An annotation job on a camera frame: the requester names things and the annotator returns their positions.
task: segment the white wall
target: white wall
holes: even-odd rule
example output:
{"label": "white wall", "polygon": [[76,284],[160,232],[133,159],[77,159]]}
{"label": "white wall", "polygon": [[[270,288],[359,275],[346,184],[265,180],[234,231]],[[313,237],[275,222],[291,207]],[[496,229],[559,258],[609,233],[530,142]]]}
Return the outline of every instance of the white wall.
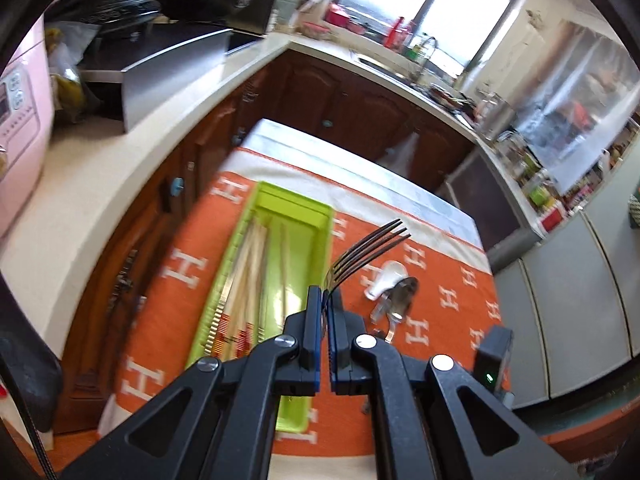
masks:
{"label": "white wall", "polygon": [[579,9],[575,9],[575,12],[571,15],[570,22],[577,23],[583,27],[590,28],[598,34],[606,36],[610,40],[613,40],[619,44],[622,44],[622,40],[615,33],[611,25],[603,17],[593,16],[586,12],[582,12]]}
{"label": "white wall", "polygon": [[[523,79],[543,59],[561,21],[575,13],[575,7],[567,0],[520,0],[516,8],[518,15],[494,54],[465,82],[463,91],[470,96],[479,88],[494,91],[509,101]],[[540,14],[543,30],[529,25],[527,10]]]}

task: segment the orange tablecloth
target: orange tablecloth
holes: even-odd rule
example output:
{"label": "orange tablecloth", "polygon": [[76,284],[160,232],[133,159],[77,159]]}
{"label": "orange tablecloth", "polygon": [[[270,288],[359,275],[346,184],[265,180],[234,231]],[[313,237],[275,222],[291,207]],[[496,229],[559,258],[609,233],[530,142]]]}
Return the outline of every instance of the orange tablecloth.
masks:
{"label": "orange tablecloth", "polygon": [[[493,278],[480,249],[325,177],[249,150],[242,150],[241,155],[250,158],[252,169],[261,162],[270,168],[265,170],[264,180],[283,187],[287,187],[287,182],[304,181],[311,194],[318,190],[338,194],[339,199],[332,204],[336,209],[334,258],[377,225],[386,223],[387,218],[401,216],[414,236],[345,282],[341,286],[344,304],[368,319],[374,303],[364,297],[364,289],[384,261],[400,261],[410,275],[418,278],[420,288],[407,322],[396,332],[394,344],[410,356],[427,359],[447,353],[464,367],[471,367],[481,337],[493,324],[500,323]],[[176,235],[130,331],[116,378],[116,393],[101,421],[102,434],[183,371],[218,264],[254,185],[255,180],[231,171],[219,174],[210,192],[199,200]],[[341,211],[353,212],[354,204],[359,204],[355,208],[359,213]],[[386,329],[386,321],[381,327]],[[299,456],[373,453],[370,417],[361,411],[365,399],[330,393],[326,356],[324,341],[321,392],[312,401],[307,432],[277,433],[274,453]]]}

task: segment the fork tines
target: fork tines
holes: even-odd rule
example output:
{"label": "fork tines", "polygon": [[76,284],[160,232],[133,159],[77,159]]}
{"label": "fork tines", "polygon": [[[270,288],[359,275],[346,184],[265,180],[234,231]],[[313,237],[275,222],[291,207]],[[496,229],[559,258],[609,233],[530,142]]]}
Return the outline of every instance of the fork tines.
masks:
{"label": "fork tines", "polygon": [[393,220],[376,229],[362,240],[352,245],[334,262],[329,269],[326,288],[335,290],[344,280],[371,263],[377,257],[407,240],[411,234],[402,235],[407,228],[401,219]]}

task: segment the white ceramic spoon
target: white ceramic spoon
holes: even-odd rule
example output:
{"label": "white ceramic spoon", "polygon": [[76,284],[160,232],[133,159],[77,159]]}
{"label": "white ceramic spoon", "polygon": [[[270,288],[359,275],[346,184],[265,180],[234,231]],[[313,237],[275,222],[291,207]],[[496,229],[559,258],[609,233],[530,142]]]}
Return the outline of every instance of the white ceramic spoon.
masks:
{"label": "white ceramic spoon", "polygon": [[375,301],[385,290],[395,287],[397,282],[404,280],[408,275],[403,264],[389,260],[382,265],[375,281],[364,291],[364,295],[367,299]]}

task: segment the wooden floor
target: wooden floor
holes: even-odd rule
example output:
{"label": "wooden floor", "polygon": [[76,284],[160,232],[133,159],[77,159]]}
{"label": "wooden floor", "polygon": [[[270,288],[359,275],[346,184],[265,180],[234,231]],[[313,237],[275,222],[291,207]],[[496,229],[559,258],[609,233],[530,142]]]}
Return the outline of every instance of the wooden floor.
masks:
{"label": "wooden floor", "polygon": [[[7,430],[14,438],[18,448],[39,475],[43,475],[42,468],[36,457],[33,448],[23,439],[23,437],[11,427],[6,425]],[[95,430],[81,431],[80,433],[67,433],[54,437],[54,449],[47,451],[51,465],[56,472],[62,471],[70,462],[82,455],[87,449],[98,441],[98,433]]]}

